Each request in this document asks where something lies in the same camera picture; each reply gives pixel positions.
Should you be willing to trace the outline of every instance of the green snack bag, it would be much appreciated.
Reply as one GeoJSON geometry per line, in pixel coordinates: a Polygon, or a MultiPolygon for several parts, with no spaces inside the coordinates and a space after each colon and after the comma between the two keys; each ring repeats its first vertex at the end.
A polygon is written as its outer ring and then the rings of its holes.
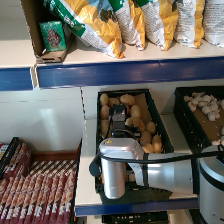
{"type": "Polygon", "coordinates": [[[40,29],[46,51],[66,50],[63,27],[60,21],[40,23],[40,29]]]}

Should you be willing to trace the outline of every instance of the black tray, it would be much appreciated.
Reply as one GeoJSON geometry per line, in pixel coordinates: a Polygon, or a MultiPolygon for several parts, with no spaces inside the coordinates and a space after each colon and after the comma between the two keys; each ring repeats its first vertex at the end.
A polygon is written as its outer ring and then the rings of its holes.
{"type": "MultiPolygon", "coordinates": [[[[139,89],[139,90],[127,90],[127,91],[111,91],[111,92],[99,92],[97,100],[97,131],[96,131],[96,153],[98,152],[99,144],[103,140],[100,136],[100,96],[106,93],[108,97],[118,97],[124,94],[129,94],[132,96],[145,94],[146,103],[148,105],[148,110],[152,117],[152,121],[157,124],[157,133],[161,135],[163,143],[163,153],[174,152],[174,148],[170,143],[167,132],[164,128],[160,115],[155,107],[155,103],[149,93],[148,89],[139,89]]],[[[121,203],[136,203],[136,202],[148,202],[148,201],[161,201],[168,200],[171,196],[171,192],[163,189],[156,189],[151,187],[142,187],[136,185],[135,182],[126,182],[125,183],[126,191],[125,194],[119,199],[108,199],[104,194],[104,186],[100,182],[100,177],[95,178],[95,190],[100,194],[103,204],[121,204],[121,203]]]]}
{"type": "Polygon", "coordinates": [[[106,224],[168,224],[167,212],[146,212],[119,215],[103,215],[102,223],[106,224]]]}
{"type": "Polygon", "coordinates": [[[213,95],[218,99],[224,99],[224,88],[223,86],[198,86],[179,87],[175,90],[174,115],[191,151],[193,153],[200,153],[204,148],[212,144],[194,116],[194,113],[191,112],[184,101],[184,96],[191,96],[193,92],[205,92],[206,95],[213,95]]]}

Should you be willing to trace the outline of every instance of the blue shelf edge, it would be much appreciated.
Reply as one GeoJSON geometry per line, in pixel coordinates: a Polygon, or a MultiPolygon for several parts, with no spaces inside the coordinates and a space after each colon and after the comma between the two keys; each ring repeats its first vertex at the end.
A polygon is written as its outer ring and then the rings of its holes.
{"type": "Polygon", "coordinates": [[[0,91],[33,90],[30,68],[0,68],[0,91]]]}
{"type": "Polygon", "coordinates": [[[224,57],[40,66],[40,88],[224,78],[224,57]]]}
{"type": "Polygon", "coordinates": [[[118,205],[75,206],[77,217],[88,215],[111,215],[124,213],[144,213],[177,209],[197,209],[198,198],[175,199],[168,201],[150,201],[146,203],[118,205]]]}

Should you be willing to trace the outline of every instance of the cardboard box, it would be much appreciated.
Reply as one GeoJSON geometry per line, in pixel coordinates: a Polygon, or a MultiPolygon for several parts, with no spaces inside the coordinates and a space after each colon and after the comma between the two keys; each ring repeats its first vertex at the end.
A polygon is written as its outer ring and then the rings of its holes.
{"type": "Polygon", "coordinates": [[[53,16],[39,0],[20,0],[25,15],[27,29],[33,45],[34,55],[37,63],[62,62],[65,57],[74,35],[71,34],[70,40],[65,51],[45,52],[44,41],[42,38],[39,23],[59,20],[53,16]]]}

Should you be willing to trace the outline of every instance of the chip bag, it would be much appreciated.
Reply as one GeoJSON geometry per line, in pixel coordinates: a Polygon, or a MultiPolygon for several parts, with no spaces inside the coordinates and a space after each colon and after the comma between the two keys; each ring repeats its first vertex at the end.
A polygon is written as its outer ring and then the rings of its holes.
{"type": "Polygon", "coordinates": [[[206,0],[203,20],[205,39],[218,47],[224,47],[224,1],[206,0]]]}
{"type": "Polygon", "coordinates": [[[161,50],[168,50],[173,41],[178,12],[172,0],[137,0],[143,12],[146,37],[161,50]]]}
{"type": "Polygon", "coordinates": [[[205,0],[177,0],[178,20],[174,39],[183,46],[199,48],[205,0]]]}
{"type": "Polygon", "coordinates": [[[109,56],[122,58],[121,31],[107,0],[40,0],[84,42],[109,56]]]}
{"type": "Polygon", "coordinates": [[[122,39],[135,45],[138,50],[145,48],[145,24],[140,7],[133,0],[109,0],[117,17],[122,39]]]}

